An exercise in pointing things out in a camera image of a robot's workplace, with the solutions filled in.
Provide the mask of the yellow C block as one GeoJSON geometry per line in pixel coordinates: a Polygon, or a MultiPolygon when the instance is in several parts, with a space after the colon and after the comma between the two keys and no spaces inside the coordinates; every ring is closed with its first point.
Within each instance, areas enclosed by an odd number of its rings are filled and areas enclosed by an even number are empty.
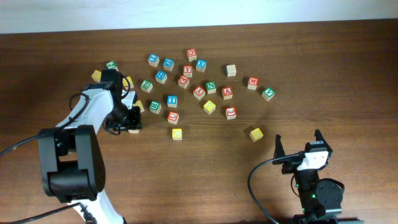
{"type": "Polygon", "coordinates": [[[182,139],[183,139],[183,136],[182,136],[182,129],[180,129],[180,128],[174,128],[174,129],[172,130],[172,139],[173,139],[174,141],[180,141],[180,140],[182,140],[182,139]]]}

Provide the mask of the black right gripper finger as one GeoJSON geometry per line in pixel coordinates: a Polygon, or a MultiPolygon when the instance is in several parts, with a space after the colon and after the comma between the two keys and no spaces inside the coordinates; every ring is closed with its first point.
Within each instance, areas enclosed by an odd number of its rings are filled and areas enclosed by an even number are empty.
{"type": "Polygon", "coordinates": [[[315,136],[315,140],[316,141],[325,142],[325,139],[324,139],[324,137],[323,137],[323,135],[322,135],[322,133],[321,133],[321,131],[319,129],[315,130],[314,136],[315,136]]]}
{"type": "Polygon", "coordinates": [[[283,161],[280,158],[285,157],[285,151],[281,142],[281,136],[276,134],[275,136],[275,149],[274,149],[274,157],[273,164],[282,164],[283,161]]]}

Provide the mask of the green R block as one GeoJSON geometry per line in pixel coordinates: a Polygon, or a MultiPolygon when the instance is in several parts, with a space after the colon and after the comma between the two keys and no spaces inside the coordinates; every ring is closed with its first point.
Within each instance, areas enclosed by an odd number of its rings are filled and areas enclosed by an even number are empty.
{"type": "Polygon", "coordinates": [[[152,113],[159,114],[162,109],[162,105],[158,101],[151,101],[149,105],[149,110],[152,113]]]}

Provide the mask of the red I block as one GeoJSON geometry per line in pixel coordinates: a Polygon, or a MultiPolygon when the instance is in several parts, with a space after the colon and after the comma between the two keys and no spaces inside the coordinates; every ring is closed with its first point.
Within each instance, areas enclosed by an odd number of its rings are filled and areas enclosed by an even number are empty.
{"type": "Polygon", "coordinates": [[[140,131],[140,129],[134,129],[134,130],[129,129],[129,130],[128,130],[128,132],[129,132],[129,133],[132,133],[132,134],[138,134],[139,131],[140,131]]]}

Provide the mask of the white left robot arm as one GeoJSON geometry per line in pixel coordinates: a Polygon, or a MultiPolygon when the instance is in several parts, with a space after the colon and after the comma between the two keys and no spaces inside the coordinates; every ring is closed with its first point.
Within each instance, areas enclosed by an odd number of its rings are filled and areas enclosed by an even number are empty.
{"type": "Polygon", "coordinates": [[[71,113],[53,129],[40,131],[40,170],[45,193],[69,205],[86,223],[125,223],[104,186],[106,170],[97,133],[113,135],[142,129],[135,91],[123,92],[123,75],[101,72],[98,83],[85,85],[71,113]]]}

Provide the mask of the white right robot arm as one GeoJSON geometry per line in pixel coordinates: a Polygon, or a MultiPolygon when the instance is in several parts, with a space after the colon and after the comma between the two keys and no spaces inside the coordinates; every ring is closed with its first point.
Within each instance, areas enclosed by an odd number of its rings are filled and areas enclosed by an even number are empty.
{"type": "Polygon", "coordinates": [[[334,179],[319,178],[318,172],[328,165],[333,150],[320,130],[315,130],[314,136],[303,151],[287,155],[281,136],[276,135],[273,164],[282,165],[282,174],[293,174],[298,185],[303,213],[293,217],[294,223],[338,223],[336,216],[342,212],[345,186],[334,179]]]}

